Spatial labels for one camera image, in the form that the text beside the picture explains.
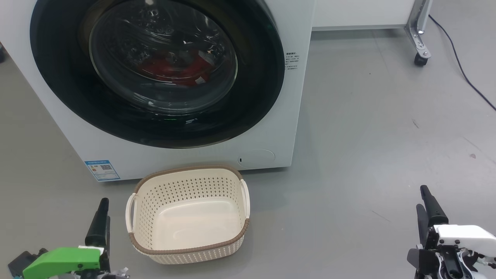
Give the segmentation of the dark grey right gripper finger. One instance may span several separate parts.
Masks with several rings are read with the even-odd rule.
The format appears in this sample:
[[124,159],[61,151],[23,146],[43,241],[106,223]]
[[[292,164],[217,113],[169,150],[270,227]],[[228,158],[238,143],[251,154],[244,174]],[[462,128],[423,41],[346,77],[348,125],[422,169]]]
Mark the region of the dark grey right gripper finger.
[[444,210],[441,208],[441,205],[439,205],[439,202],[434,195],[432,195],[427,185],[420,186],[420,196],[424,202],[424,208],[429,218],[428,228],[434,225],[449,223],[449,219],[444,213]]
[[423,246],[423,248],[426,247],[426,242],[428,238],[428,222],[429,218],[427,215],[427,212],[422,204],[417,204],[416,205],[416,211],[417,211],[417,224],[418,224],[418,234],[419,234],[419,240],[420,244]]

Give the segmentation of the blue energy label sticker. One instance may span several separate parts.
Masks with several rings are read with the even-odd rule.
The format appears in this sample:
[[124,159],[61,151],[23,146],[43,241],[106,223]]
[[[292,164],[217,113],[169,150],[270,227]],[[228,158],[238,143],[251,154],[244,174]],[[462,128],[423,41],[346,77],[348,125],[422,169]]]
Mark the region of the blue energy label sticker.
[[118,173],[108,160],[85,161],[85,164],[97,181],[120,180]]

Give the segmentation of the round washing machine door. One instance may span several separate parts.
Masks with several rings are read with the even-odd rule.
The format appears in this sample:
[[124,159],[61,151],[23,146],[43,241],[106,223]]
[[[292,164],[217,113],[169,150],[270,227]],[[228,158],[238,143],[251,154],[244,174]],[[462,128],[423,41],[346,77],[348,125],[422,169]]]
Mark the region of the round washing machine door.
[[[271,110],[284,50],[264,0],[37,0],[33,57],[73,113],[126,141],[200,148],[245,133]],[[156,51],[203,51],[209,81],[184,87],[140,74]]]

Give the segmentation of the metal leg with caster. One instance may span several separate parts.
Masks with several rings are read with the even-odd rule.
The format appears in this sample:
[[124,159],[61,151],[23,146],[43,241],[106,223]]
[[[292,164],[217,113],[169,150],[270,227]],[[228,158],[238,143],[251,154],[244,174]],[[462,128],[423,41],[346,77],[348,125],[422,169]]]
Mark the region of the metal leg with caster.
[[431,7],[432,0],[414,0],[414,5],[405,25],[405,32],[409,35],[411,43],[417,51],[414,65],[420,67],[427,65],[428,59],[432,56],[421,37],[425,33]]

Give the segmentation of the black text notice sticker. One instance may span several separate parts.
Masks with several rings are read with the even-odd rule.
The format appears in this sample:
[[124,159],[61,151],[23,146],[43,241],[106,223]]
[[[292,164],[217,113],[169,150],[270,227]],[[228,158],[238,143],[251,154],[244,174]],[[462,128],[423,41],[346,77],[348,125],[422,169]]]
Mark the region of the black text notice sticker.
[[297,52],[287,52],[285,53],[284,60],[285,76],[291,74],[293,71],[299,68],[300,55]]

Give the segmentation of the white cabinet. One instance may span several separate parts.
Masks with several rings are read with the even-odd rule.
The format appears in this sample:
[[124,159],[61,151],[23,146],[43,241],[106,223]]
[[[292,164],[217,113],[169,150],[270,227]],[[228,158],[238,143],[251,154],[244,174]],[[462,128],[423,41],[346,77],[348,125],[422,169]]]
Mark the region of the white cabinet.
[[397,29],[407,23],[415,0],[317,0],[313,31]]

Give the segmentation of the cream plastic laundry basket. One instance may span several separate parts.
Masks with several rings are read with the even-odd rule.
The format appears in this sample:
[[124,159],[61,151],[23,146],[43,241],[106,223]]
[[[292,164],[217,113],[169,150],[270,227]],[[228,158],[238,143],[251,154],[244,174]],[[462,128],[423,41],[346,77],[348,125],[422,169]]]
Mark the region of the cream plastic laundry basket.
[[125,214],[138,252],[164,265],[198,263],[238,251],[250,224],[250,195],[229,166],[164,170],[140,180]]

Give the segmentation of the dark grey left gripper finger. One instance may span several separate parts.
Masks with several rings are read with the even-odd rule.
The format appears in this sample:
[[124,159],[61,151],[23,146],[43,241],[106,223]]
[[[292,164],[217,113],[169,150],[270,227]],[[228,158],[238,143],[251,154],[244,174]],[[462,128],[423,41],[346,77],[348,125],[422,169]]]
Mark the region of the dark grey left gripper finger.
[[105,225],[105,249],[104,249],[104,269],[110,272],[110,217],[106,217]]
[[109,199],[102,198],[85,237],[86,246],[108,247],[110,235]]

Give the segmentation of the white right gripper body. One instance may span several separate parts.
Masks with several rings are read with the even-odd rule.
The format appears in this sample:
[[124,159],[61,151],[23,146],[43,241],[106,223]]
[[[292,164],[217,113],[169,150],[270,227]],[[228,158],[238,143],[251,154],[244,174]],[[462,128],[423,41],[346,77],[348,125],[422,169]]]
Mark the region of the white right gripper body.
[[420,234],[407,261],[414,279],[487,279],[475,265],[496,270],[496,236],[480,226],[434,225]]

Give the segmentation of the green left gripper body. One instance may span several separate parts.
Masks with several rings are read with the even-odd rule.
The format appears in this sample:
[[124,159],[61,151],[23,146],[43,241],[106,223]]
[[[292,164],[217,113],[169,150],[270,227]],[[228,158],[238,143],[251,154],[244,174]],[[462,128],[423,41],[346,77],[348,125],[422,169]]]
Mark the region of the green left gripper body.
[[34,260],[23,279],[101,279],[110,273],[107,251],[94,246],[60,247]]

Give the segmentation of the red and white garment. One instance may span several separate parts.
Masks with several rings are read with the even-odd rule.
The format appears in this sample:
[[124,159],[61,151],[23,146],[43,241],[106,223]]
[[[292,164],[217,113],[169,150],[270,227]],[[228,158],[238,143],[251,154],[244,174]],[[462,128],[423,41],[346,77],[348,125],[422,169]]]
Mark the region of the red and white garment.
[[138,72],[156,81],[173,85],[194,87],[209,81],[215,64],[199,50],[167,51],[153,53],[136,66]]

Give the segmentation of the white front-load washing machine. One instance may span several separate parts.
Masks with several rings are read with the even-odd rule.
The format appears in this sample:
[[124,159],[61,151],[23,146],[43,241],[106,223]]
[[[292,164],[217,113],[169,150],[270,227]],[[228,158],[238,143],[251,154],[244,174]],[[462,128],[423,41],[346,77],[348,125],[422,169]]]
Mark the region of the white front-load washing machine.
[[30,24],[37,0],[0,0],[0,42],[39,101],[32,112],[27,97],[14,97],[14,89],[0,90],[0,100],[19,101],[1,105],[12,109],[16,124],[27,124],[25,132],[11,140],[37,144],[36,150],[67,144],[69,154],[85,161],[108,160],[120,180],[140,179],[164,169],[202,164],[228,165],[238,170],[289,167],[293,162],[296,127],[302,103],[315,0],[264,0],[280,33],[285,53],[300,55],[299,68],[285,76],[276,102],[267,115],[245,133],[200,148],[156,148],[123,140],[89,124],[73,113],[48,87],[36,66],[30,41]]

